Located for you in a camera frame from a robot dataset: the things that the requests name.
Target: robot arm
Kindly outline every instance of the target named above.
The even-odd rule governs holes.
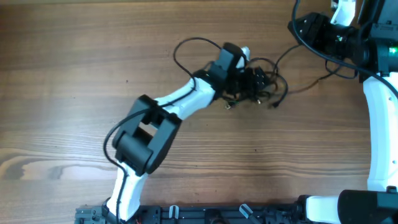
[[[320,52],[350,58],[357,66],[377,73],[398,89],[398,21],[391,12],[396,1],[364,1],[360,30],[348,27],[355,1],[338,1],[332,20],[311,13],[297,19],[302,37]],[[368,101],[371,123],[371,168],[369,191],[344,190],[339,196],[311,196],[305,200],[306,219],[323,223],[395,223],[398,209],[398,102],[379,80],[360,74]]]
[[[250,51],[247,47],[240,49],[226,43],[221,49],[219,59],[212,64],[208,72],[196,72],[195,78],[191,78],[185,86],[168,96],[152,100],[144,95],[135,102],[129,114],[180,98],[194,87],[194,82],[196,83],[195,91],[187,97],[173,105],[159,107],[153,112],[133,118],[122,125],[115,135],[113,146],[116,149],[116,158],[128,173],[119,204],[120,219],[129,220],[138,210],[145,181],[166,157],[182,120],[206,108],[220,97],[227,79],[239,73],[245,67],[245,60],[249,58]],[[151,136],[139,127],[139,123],[151,124],[157,128],[157,132]],[[116,223],[116,204],[123,177],[123,171],[118,169],[112,197],[104,206],[108,211],[107,220],[111,223]]]

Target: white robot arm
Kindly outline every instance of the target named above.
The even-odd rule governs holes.
[[[362,17],[362,24],[365,26],[363,29],[366,29],[366,24],[375,24],[374,29],[369,33],[369,39],[366,40],[366,44],[374,44],[374,47],[377,48],[377,51],[374,51],[374,55],[371,56],[372,59],[376,61],[376,64],[370,66],[370,69],[376,68],[377,71],[391,71],[395,70],[397,66],[396,56],[394,55],[397,50],[393,44],[393,40],[396,40],[397,37],[394,37],[388,32],[380,33],[380,31],[377,30],[379,26],[385,26],[385,29],[389,29],[389,25],[392,25],[390,21],[387,21],[385,24],[383,24],[381,21],[381,15],[382,13],[386,13],[388,7],[391,9],[397,9],[397,4],[395,2],[390,3],[392,4],[388,4],[388,2],[368,4],[368,2],[364,1],[364,12],[361,12],[360,16],[360,20]],[[376,18],[375,15],[370,16],[372,11],[378,11],[379,17]],[[348,27],[351,24],[354,15],[355,0],[340,0],[338,1],[335,15],[331,19],[330,23],[340,27]],[[359,31],[359,34],[356,35],[359,36],[358,39],[361,39],[363,30]],[[389,40],[390,44],[387,46],[383,44],[383,39],[386,38],[386,35],[389,35],[388,38],[392,39]],[[361,60],[356,60],[355,56],[353,56],[353,61],[360,62],[359,64],[362,66],[365,65],[365,63],[363,63]],[[378,73],[378,75],[389,82],[396,90],[398,90],[397,72],[389,72],[387,75],[386,73]],[[371,125],[371,168],[368,178],[369,193],[363,193],[361,195],[361,197],[364,199],[362,203],[365,204],[365,207],[367,207],[366,204],[372,203],[372,200],[381,200],[380,198],[384,197],[384,193],[382,192],[394,194],[395,190],[391,188],[396,188],[398,186],[398,100],[391,89],[373,77],[369,77],[363,81],[363,89],[368,101]],[[360,223],[379,223],[382,221],[374,218],[372,215],[373,212],[376,213],[375,211],[379,204],[377,206],[372,205],[374,208],[372,208],[372,212],[369,212],[371,214],[370,217],[368,216],[369,213],[366,213],[366,209],[368,209],[368,207],[364,210],[359,209],[359,212],[361,212],[359,215],[358,212],[352,212],[352,217],[347,218],[346,213],[342,212],[342,206],[345,206],[343,205],[344,203],[350,204],[350,202],[347,202],[344,200],[344,198],[352,199],[352,197],[356,197],[356,192],[353,193],[354,196],[348,196],[349,192],[343,191],[339,196],[308,197],[305,203],[306,217],[313,222],[333,224],[346,223],[349,219],[353,223],[356,223],[359,221],[354,217],[360,216],[364,217],[365,220],[362,220]],[[391,195],[389,196],[390,198],[384,199],[384,201],[395,200]]]
[[[244,57],[240,57],[238,62],[235,63],[237,70],[244,68],[246,64],[244,61],[247,61],[250,58],[250,50],[247,47],[243,47],[241,49],[241,52],[244,54]],[[217,72],[217,70],[221,68],[219,65],[222,63],[233,63],[228,62],[228,60],[232,60],[231,58],[228,59],[228,56],[232,57],[233,55],[224,55],[225,53],[227,53],[225,49],[221,50],[219,60],[215,62],[214,69],[210,68],[210,71]],[[227,69],[227,67],[223,69],[225,74],[227,74]],[[222,89],[217,87],[215,88],[215,84],[212,81],[204,80],[202,78],[194,79],[196,82],[195,91],[187,97],[177,101],[173,105],[163,108],[164,111],[168,112],[169,114],[175,114],[179,119],[185,120],[194,112],[209,106],[211,102],[216,98],[216,94]],[[185,86],[168,96],[156,98],[155,102],[160,106],[165,105],[177,98],[180,98],[194,87],[193,82],[194,80],[191,78]],[[136,171],[131,166],[127,165],[125,162],[120,162],[120,164],[127,170],[128,177],[126,179],[126,184],[124,186],[123,194],[119,204],[119,216],[121,220],[129,220],[140,206],[141,192],[149,175],[148,173],[136,175]],[[115,217],[116,204],[118,201],[118,195],[121,189],[123,177],[123,171],[121,169],[118,169],[118,178],[116,179],[112,197],[106,202],[106,206],[109,209],[109,212]]]

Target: green led light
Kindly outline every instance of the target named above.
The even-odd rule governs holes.
[[[390,53],[397,53],[398,52],[398,48],[397,47],[390,47]]]

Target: wood grain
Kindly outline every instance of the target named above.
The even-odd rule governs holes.
[[[159,0],[0,0],[1,5],[19,4],[76,4],[76,3],[120,3],[120,2],[157,2]],[[184,1],[184,0],[162,0],[162,1]],[[219,1],[240,1],[240,0],[219,0]]]
[[[111,195],[116,169],[101,144],[142,94],[188,80],[172,60],[184,38],[247,45],[276,60],[295,44],[293,2],[149,1],[0,6],[0,223],[71,223]],[[328,11],[303,1],[299,14]],[[187,43],[189,70],[218,50]],[[292,89],[325,74],[304,48],[280,63]],[[365,189],[369,115],[358,81],[332,77],[276,110],[214,102],[182,124],[142,203],[266,203]]]

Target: wooden table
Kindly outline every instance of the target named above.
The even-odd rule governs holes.
[[[296,44],[287,30],[292,6],[1,6],[0,223],[72,223],[75,208],[100,204],[116,178],[101,150],[105,134],[138,96],[164,96],[188,80],[173,63],[174,47],[202,36],[276,60]],[[312,11],[329,11],[329,2],[303,1],[299,14]],[[204,42],[178,53],[191,71],[217,56]],[[325,75],[323,65],[304,48],[280,63],[291,89]],[[225,110],[220,100],[184,121],[142,204],[291,202],[301,194],[365,189],[370,152],[368,107],[357,80],[331,77],[276,110],[249,102]]]

